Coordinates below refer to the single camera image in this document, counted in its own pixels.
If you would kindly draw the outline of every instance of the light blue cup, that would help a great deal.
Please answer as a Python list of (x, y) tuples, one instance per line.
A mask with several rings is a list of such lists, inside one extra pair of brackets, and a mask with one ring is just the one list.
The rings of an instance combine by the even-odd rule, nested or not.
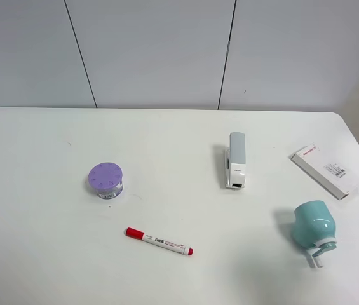
[(336, 248), (336, 223), (323, 201), (301, 204), (295, 209), (295, 218), (292, 237), (305, 249), (319, 248), (313, 257)]

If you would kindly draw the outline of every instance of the product box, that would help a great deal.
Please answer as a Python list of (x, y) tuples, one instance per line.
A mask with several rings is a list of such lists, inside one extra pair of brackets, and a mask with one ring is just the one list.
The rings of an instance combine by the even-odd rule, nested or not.
[(291, 160), (312, 176), (337, 199), (343, 199), (359, 187), (359, 177), (315, 144), (295, 153)]

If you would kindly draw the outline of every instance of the red marker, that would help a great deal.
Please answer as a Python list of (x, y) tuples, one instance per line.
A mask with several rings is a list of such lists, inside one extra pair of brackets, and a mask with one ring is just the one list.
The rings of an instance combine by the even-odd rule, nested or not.
[(153, 245), (156, 245), (156, 246), (159, 246), (159, 247), (171, 250), (171, 251), (181, 253), (183, 255), (192, 255), (193, 254), (192, 248), (185, 247), (183, 245), (179, 245), (177, 243), (173, 243), (168, 240), (163, 240), (162, 238), (156, 238), (154, 236), (145, 234), (144, 232), (138, 231), (136, 229), (132, 229), (130, 227), (127, 228), (126, 235), (129, 237), (132, 237), (132, 238), (136, 238), (138, 240), (143, 240), (148, 243), (152, 243)]

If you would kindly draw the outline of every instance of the purple container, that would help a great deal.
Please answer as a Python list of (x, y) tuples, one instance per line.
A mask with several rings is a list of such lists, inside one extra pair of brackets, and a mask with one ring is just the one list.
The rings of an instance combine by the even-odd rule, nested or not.
[(123, 190), (123, 171), (115, 163), (101, 163), (90, 171), (88, 181), (100, 198), (111, 199)]

